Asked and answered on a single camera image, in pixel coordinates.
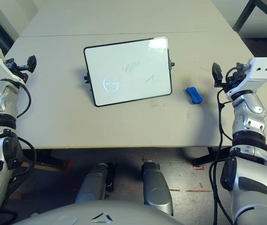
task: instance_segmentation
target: concrete floor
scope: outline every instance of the concrete floor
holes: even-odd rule
[[[17,190],[22,200],[10,200],[7,209],[17,210],[18,221],[28,218],[33,212],[45,212],[74,202],[85,174],[99,162],[118,164],[115,174],[115,191],[108,193],[105,201],[122,200],[143,204],[141,181],[142,159],[151,159],[161,165],[171,191],[174,217],[185,225],[210,225],[213,222],[213,194],[208,179],[208,165],[197,170],[190,158],[207,154],[204,147],[184,149],[87,149],[55,150],[53,155],[69,159],[69,172],[47,172],[35,170]],[[217,168],[221,175],[223,164]],[[230,195],[218,183],[219,196],[230,213]],[[219,211],[219,224],[228,224]]]

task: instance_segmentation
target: whiteboard frame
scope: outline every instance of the whiteboard frame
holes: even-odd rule
[[[146,39],[139,39],[139,40],[133,40],[133,41],[124,41],[124,42],[117,42],[117,43],[105,44],[105,45],[94,45],[94,46],[85,47],[83,49],[83,54],[84,54],[84,58],[85,58],[85,61],[86,61],[86,66],[87,66],[87,75],[88,75],[88,78],[89,78],[88,81],[89,81],[89,83],[91,85],[91,91],[92,91],[93,101],[94,101],[94,105],[96,107],[102,107],[102,106],[108,106],[108,105],[116,105],[116,104],[121,104],[121,103],[126,103],[126,102],[133,102],[133,101],[144,100],[144,99],[155,98],[155,97],[161,97],[161,96],[167,96],[167,95],[172,94],[171,60],[170,60],[170,55],[169,55],[169,44],[168,44],[168,38],[167,37],[164,37],[167,40],[167,54],[168,54],[169,76],[170,76],[170,93],[165,94],[165,95],[158,95],[158,96],[151,96],[151,97],[145,97],[145,98],[138,98],[138,99],[123,101],[123,102],[116,102],[116,103],[111,103],[111,104],[106,104],[106,105],[97,105],[96,104],[96,101],[95,101],[94,92],[93,92],[93,85],[92,85],[92,82],[91,82],[91,79],[90,79],[90,72],[89,72],[87,57],[86,57],[86,53],[85,53],[86,49],[96,48],[96,47],[104,47],[104,46],[108,46],[108,45],[121,45],[121,44],[126,44],[126,43],[131,43],[131,42],[148,41],[148,40],[158,39],[158,38],[163,38],[163,37],[151,37],[151,38],[146,38]]]

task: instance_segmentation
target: silver robot arm segment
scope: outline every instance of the silver robot arm segment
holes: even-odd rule
[[[15,168],[25,160],[17,139],[16,118],[20,86],[28,76],[22,70],[33,72],[35,57],[30,57],[26,66],[17,66],[14,59],[3,62],[0,50],[0,207],[6,197],[7,186]]]
[[[267,81],[267,58],[237,63],[237,72],[222,83],[221,69],[213,65],[215,87],[223,87],[232,100],[235,120],[230,156],[226,159],[221,185],[232,198],[235,225],[267,224],[266,110],[256,90]]]

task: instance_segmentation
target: cable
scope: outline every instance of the cable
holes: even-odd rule
[[[223,131],[223,133],[222,134],[224,134],[224,136],[225,137],[227,137],[229,140],[231,140],[232,141],[232,138],[230,138],[224,131]]]
[[[213,195],[214,195],[214,225],[217,225],[217,219],[218,219],[218,205],[220,206],[222,212],[224,213],[224,215],[226,216],[227,220],[229,221],[229,223],[232,225],[232,220],[231,218],[228,216],[226,210],[224,209],[221,200],[219,198],[218,195],[218,189],[217,189],[217,184],[216,184],[216,169],[217,169],[217,163],[221,162],[221,161],[225,161],[225,159],[221,159],[219,160],[219,155],[220,155],[220,150],[222,147],[222,143],[223,143],[223,135],[225,135],[227,138],[230,139],[230,137],[228,135],[225,134],[225,132],[223,131],[222,128],[222,123],[221,123],[221,111],[224,108],[225,104],[229,103],[229,102],[225,102],[225,103],[220,103],[220,93],[223,91],[223,89],[221,89],[220,91],[218,91],[217,93],[217,102],[218,102],[218,112],[219,112],[219,133],[220,133],[220,142],[219,142],[219,146],[218,146],[218,150],[216,153],[216,157],[215,157],[215,161],[210,165],[209,167],[209,180],[212,186],[212,190],[213,190]]]
[[[27,95],[28,95],[28,97],[29,97],[29,103],[28,103],[27,107],[25,108],[25,110],[24,110],[22,113],[20,113],[20,114],[17,116],[17,118],[19,118],[19,117],[21,117],[23,114],[25,114],[25,113],[28,111],[28,109],[30,108],[30,105],[31,105],[31,96],[30,96],[30,92],[29,92],[29,90],[27,90],[27,88],[25,87],[25,85],[24,85],[23,83],[18,82],[18,84],[19,84],[19,85],[25,90],[25,92],[27,93]]]
[[[11,210],[0,210],[0,214],[10,214],[13,216],[10,220],[2,223],[1,225],[9,225],[12,222],[14,222],[18,217],[18,213],[16,211],[11,211]]]
[[[31,143],[29,143],[28,141],[24,140],[23,138],[18,137],[18,139],[20,141],[22,141],[23,143],[27,144],[30,149],[33,151],[33,160],[32,160],[32,164],[30,169],[28,170],[28,172],[20,179],[20,181],[6,194],[5,198],[4,198],[4,202],[2,204],[1,207],[3,207],[4,203],[7,201],[7,199],[9,198],[9,196],[26,180],[26,178],[28,178],[29,174],[32,172],[32,170],[35,167],[36,161],[37,161],[37,151],[35,150],[34,146],[32,146]]]
[[[235,69],[237,69],[237,67],[233,67],[233,68],[231,68],[231,69],[226,73],[226,76],[225,76],[225,82],[226,82],[226,83],[228,83],[228,76],[229,76],[230,72],[231,72],[232,70],[235,70]]]
[[[225,104],[227,104],[227,103],[231,103],[231,102],[232,102],[232,101],[227,101],[227,102],[224,102],[224,103],[222,103],[222,104],[225,105]],[[225,137],[227,137],[229,140],[232,141],[232,138],[230,138],[224,131],[223,131],[223,134],[224,134]]]
[[[222,212],[224,213],[225,217],[227,218],[227,220],[229,221],[229,223],[232,225],[233,222],[232,222],[230,216],[228,215],[228,213],[226,212],[225,208],[223,207],[223,205],[222,205],[222,203],[221,203],[221,200],[220,200],[220,198],[219,198],[219,195],[218,195],[218,192],[217,192],[217,184],[214,184],[214,183],[213,183],[213,179],[212,179],[212,168],[213,168],[213,167],[215,168],[216,165],[217,165],[217,163],[219,163],[219,162],[224,162],[224,161],[225,161],[225,159],[220,159],[220,160],[217,160],[217,161],[213,162],[213,163],[210,165],[210,167],[209,167],[208,176],[209,176],[209,181],[210,181],[211,186],[214,187],[214,189],[213,189],[214,199],[216,199],[216,201],[217,201],[217,203],[219,204],[219,206],[220,206]]]

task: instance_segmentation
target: blue sponge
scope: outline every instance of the blue sponge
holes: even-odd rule
[[[194,104],[200,104],[202,102],[202,98],[195,87],[187,88],[186,92],[189,93]]]

